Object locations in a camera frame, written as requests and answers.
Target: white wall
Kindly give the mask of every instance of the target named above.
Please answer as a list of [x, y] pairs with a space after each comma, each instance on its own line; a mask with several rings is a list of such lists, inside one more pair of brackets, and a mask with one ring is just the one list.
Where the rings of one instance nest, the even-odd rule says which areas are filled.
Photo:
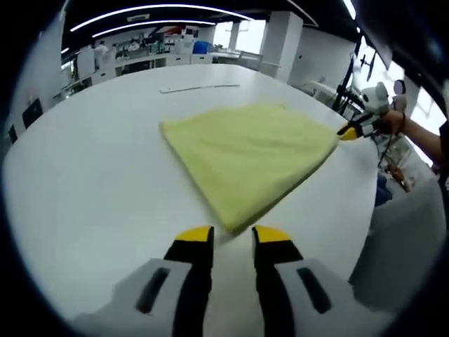
[[53, 96], [62, 88], [61, 44], [65, 16], [57, 14], [54, 21], [39, 35], [24, 63], [11, 100], [6, 130], [14, 124], [17, 135], [25, 132], [22, 113], [29, 103], [39, 98], [44, 112], [53, 104]]
[[325, 84], [337, 88], [346, 74], [354, 48], [353, 42], [304, 27], [288, 83], [300, 86], [325, 77]]
[[264, 46], [262, 54], [265, 62], [278, 64], [281, 59], [284, 44], [284, 36], [287, 34], [288, 24], [280, 25], [286, 17], [285, 12], [272, 12], [270, 21], [266, 24], [267, 31], [265, 34]]

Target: white round table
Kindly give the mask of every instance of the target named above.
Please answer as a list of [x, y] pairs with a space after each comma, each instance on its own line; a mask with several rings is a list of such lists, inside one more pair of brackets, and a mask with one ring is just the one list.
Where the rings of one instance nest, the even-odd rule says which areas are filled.
[[[162, 94], [171, 86], [239, 84]], [[338, 130], [344, 119], [297, 89], [237, 65], [164, 67], [122, 76], [45, 113], [4, 162], [12, 231], [39, 288], [66, 319], [106, 304], [114, 285], [161, 258], [183, 230], [217, 226], [205, 333], [263, 331], [250, 231], [224, 239], [159, 122], [212, 107], [279, 102]], [[285, 230], [305, 258], [348, 279], [373, 212], [377, 152], [341, 142], [257, 224]]]

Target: yellow towel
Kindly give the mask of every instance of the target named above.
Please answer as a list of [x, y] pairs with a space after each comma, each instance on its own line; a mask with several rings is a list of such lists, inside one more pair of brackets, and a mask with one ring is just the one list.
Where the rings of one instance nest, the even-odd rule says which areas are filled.
[[266, 213], [337, 144], [326, 126], [262, 103], [165, 121], [161, 131], [229, 231]]

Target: fluorescent light strip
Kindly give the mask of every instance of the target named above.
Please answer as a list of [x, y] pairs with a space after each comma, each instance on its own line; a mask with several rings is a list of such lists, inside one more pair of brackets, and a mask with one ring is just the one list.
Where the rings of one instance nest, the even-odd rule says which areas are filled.
[[131, 12], [131, 11], [138, 11], [141, 9], [152, 9], [152, 8], [192, 8], [192, 9], [204, 9], [206, 11], [212, 11], [212, 12], [218, 12], [218, 13], [224, 13], [224, 14], [228, 14], [228, 15], [233, 15], [236, 16], [238, 18], [242, 18], [245, 20], [249, 20], [249, 21], [253, 21], [254, 19], [246, 16], [246, 15], [241, 15], [238, 13], [234, 13], [234, 12], [229, 12], [229, 11], [225, 11], [224, 9], [219, 9], [219, 8], [213, 8], [213, 7], [207, 7], [207, 6], [197, 6], [197, 5], [184, 5], [184, 4], [161, 4], [161, 5], [146, 5], [146, 6], [138, 6], [138, 7], [131, 7], [131, 8], [125, 8], [125, 9], [121, 9], [119, 11], [114, 11], [111, 13], [107, 13], [107, 14], [103, 14], [100, 15], [96, 18], [87, 20], [83, 23], [80, 23], [79, 25], [73, 27], [70, 29], [70, 32], [74, 32], [77, 29], [80, 29], [81, 27], [84, 27], [86, 25], [91, 24], [92, 22], [104, 19], [104, 18], [108, 18], [109, 16], [113, 16], [113, 15], [117, 15], [117, 14], [121, 14], [121, 13], [126, 13], [126, 12]]
[[356, 19], [356, 9], [354, 8], [354, 5], [352, 4], [351, 0], [343, 0], [344, 5], [346, 6], [346, 9], [348, 10], [352, 20]]
[[143, 26], [143, 25], [155, 25], [155, 24], [159, 24], [159, 23], [193, 23], [193, 24], [200, 24], [200, 25], [211, 25], [211, 26], [215, 26], [215, 23], [213, 23], [213, 22], [196, 21], [196, 20], [159, 20], [159, 21], [147, 21], [147, 22], [133, 23], [132, 25], [126, 25], [126, 26], [121, 26], [121, 27], [117, 27], [117, 28], [112, 28], [112, 29], [109, 29], [109, 30], [105, 30], [104, 32], [101, 32], [101, 33], [97, 33], [97, 34], [92, 35], [92, 37], [98, 37], [98, 36], [100, 36], [100, 35], [107, 34], [107, 33], [110, 33], [110, 32], [115, 32], [116, 30], [120, 30], [120, 29], [131, 28], [131, 27], [135, 27], [135, 26]]
[[307, 16], [309, 18], [309, 20], [312, 21], [313, 25], [307, 25], [307, 26], [312, 26], [312, 27], [317, 27], [318, 28], [318, 23], [316, 23], [316, 21], [309, 14], [307, 14], [304, 9], [299, 7], [295, 2], [293, 2], [293, 0], [286, 0], [286, 1], [289, 2], [297, 10], [301, 11], [305, 16]]

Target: cable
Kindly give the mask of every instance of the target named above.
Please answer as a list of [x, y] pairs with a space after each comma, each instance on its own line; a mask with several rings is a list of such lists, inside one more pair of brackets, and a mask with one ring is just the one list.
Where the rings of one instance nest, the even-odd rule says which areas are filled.
[[387, 154], [387, 151], [391, 145], [391, 139], [393, 139], [393, 133], [390, 133], [390, 138], [388, 139], [387, 147], [385, 148], [384, 152], [382, 153], [382, 156], [380, 156], [379, 162], [377, 163], [377, 167], [380, 167], [382, 160], [384, 160], [385, 155]]

